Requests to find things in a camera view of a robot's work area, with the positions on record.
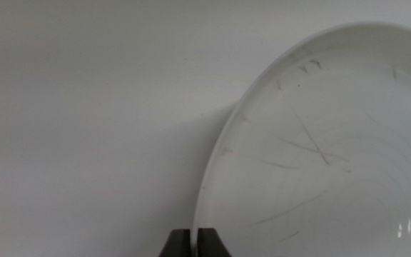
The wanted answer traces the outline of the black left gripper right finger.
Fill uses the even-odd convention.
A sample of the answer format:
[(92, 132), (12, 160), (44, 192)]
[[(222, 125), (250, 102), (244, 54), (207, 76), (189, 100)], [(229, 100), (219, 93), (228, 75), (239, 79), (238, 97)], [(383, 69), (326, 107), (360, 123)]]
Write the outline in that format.
[(197, 257), (231, 257), (214, 228), (199, 228)]

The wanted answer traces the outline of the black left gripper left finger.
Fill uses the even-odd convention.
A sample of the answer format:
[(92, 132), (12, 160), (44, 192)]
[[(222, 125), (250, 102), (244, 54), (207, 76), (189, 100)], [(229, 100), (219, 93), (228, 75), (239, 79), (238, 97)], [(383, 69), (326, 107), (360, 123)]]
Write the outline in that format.
[(172, 230), (158, 256), (191, 257), (191, 231), (189, 229)]

